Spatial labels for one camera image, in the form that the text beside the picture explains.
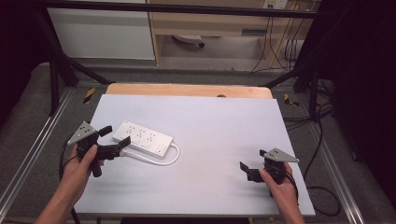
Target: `white cable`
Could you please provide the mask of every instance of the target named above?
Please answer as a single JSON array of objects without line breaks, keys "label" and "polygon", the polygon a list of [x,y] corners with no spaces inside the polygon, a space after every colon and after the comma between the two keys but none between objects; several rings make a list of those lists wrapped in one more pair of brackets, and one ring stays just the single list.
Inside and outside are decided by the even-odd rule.
[{"label": "white cable", "polygon": [[314,5],[312,5],[311,9],[309,9],[310,11],[312,11],[314,9],[314,6],[316,3],[317,3],[317,0],[314,0]]},{"label": "white cable", "polygon": [[174,147],[177,150],[177,154],[176,154],[176,157],[172,161],[169,161],[169,162],[157,162],[157,161],[151,160],[149,158],[146,158],[144,156],[137,155],[137,154],[135,154],[133,152],[127,151],[125,149],[122,150],[120,155],[121,156],[135,157],[135,158],[138,158],[141,161],[147,161],[147,162],[150,162],[150,163],[153,163],[153,164],[156,164],[156,165],[170,165],[170,164],[174,163],[178,159],[178,156],[180,156],[180,149],[178,148],[178,146],[176,144],[174,144],[174,143],[171,143],[171,147]]}]

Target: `white tabletop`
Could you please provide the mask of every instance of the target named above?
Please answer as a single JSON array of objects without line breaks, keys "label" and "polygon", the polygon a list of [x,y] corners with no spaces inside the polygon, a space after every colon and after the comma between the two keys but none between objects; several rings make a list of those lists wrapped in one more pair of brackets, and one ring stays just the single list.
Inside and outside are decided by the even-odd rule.
[{"label": "white tabletop", "polygon": [[[259,149],[294,155],[276,100],[191,96],[103,95],[91,125],[115,131],[124,120],[174,137],[179,159],[169,166],[120,157],[90,177],[78,213],[147,217],[260,217],[277,215],[264,183],[239,168],[262,168]],[[112,133],[99,144],[115,142]],[[176,155],[168,149],[164,161]],[[304,216],[315,211],[298,164],[290,164]]]}]

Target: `tape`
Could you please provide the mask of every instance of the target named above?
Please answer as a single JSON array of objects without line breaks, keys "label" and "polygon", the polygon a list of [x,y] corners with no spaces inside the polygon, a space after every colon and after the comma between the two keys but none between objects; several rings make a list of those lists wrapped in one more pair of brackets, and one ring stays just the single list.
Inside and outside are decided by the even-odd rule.
[{"label": "tape", "polygon": [[95,88],[90,88],[88,90],[87,94],[85,95],[84,101],[82,102],[84,105],[90,102],[94,92]]},{"label": "tape", "polygon": [[294,106],[300,106],[298,102],[293,102],[289,99],[289,96],[287,93],[285,93],[285,104],[286,105],[294,105]]}]

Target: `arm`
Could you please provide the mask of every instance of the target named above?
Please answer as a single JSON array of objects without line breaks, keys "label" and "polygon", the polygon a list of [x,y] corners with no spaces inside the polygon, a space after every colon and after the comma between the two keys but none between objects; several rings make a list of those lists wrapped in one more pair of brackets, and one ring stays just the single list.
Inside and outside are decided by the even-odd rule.
[{"label": "arm", "polygon": [[[77,156],[75,146],[70,159]],[[97,146],[92,146],[82,161],[75,157],[64,168],[64,176],[52,196],[51,200],[41,212],[35,223],[65,223],[73,206],[81,198],[88,178],[90,177],[90,163],[96,155]]]},{"label": "arm", "polygon": [[[285,167],[286,171],[292,175],[291,167],[286,162]],[[285,223],[305,223],[298,207],[294,186],[290,181],[285,179],[282,184],[278,185],[265,170],[260,170],[260,175],[273,193],[277,209]]]}]

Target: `white cabinet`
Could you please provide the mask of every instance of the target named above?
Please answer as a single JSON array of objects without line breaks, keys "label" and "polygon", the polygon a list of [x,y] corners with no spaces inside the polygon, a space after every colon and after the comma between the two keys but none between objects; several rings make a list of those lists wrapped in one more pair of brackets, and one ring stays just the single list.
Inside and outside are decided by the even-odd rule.
[{"label": "white cabinet", "polygon": [[147,12],[49,8],[49,14],[70,57],[155,60]]}]

